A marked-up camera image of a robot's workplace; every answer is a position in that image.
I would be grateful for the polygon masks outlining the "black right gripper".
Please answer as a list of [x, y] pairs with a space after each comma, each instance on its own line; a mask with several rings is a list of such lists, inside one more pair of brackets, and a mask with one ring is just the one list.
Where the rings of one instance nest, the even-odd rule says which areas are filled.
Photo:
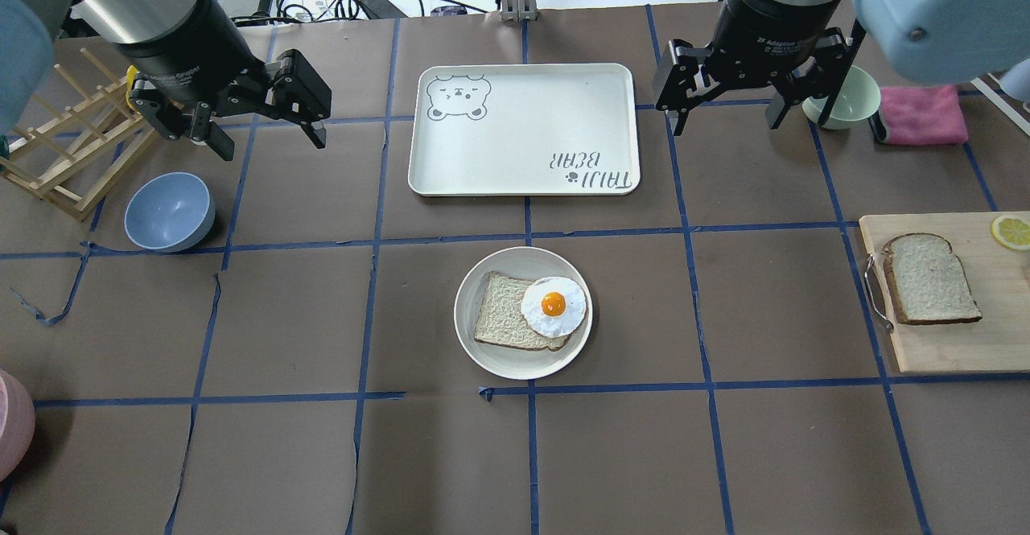
[[673, 135], [690, 111], [732, 90], [776, 90], [765, 120], [770, 130], [808, 98], [824, 100], [823, 124], [866, 36], [855, 24], [849, 36], [829, 26], [840, 0], [790, 5], [775, 0], [724, 0], [706, 47], [673, 38], [662, 48], [652, 90], [655, 109], [670, 118]]

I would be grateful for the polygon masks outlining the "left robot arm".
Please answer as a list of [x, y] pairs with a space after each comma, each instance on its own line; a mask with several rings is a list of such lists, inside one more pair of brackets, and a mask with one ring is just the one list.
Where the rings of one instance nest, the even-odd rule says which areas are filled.
[[258, 59], [217, 0], [2, 0], [2, 131], [10, 132], [54, 63], [68, 14], [119, 51], [138, 73], [129, 104], [154, 131], [187, 137], [225, 161], [234, 142], [214, 118], [290, 121], [317, 149], [332, 91], [300, 51]]

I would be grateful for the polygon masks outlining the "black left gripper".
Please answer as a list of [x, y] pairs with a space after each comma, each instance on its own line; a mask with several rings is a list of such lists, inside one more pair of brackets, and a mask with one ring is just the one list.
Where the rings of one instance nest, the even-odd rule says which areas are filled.
[[[151, 83], [134, 83], [131, 107], [168, 140], [208, 146], [224, 161], [235, 143], [213, 123], [209, 102], [242, 73], [264, 76], [265, 63], [216, 0], [196, 0], [173, 31], [147, 43], [122, 44], [121, 53]], [[323, 120], [332, 91], [300, 51], [285, 51], [270, 65], [271, 113], [302, 128], [316, 149], [327, 146]]]

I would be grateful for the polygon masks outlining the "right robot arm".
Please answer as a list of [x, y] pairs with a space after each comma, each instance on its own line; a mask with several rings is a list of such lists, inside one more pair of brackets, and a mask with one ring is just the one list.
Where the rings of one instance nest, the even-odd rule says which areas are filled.
[[693, 109], [735, 90], [775, 90], [765, 120], [824, 100], [827, 120], [866, 36], [913, 83], [966, 83], [1001, 71], [1028, 101], [1028, 10], [1018, 0], [723, 0], [703, 47], [674, 38], [653, 78], [655, 109], [681, 134]]

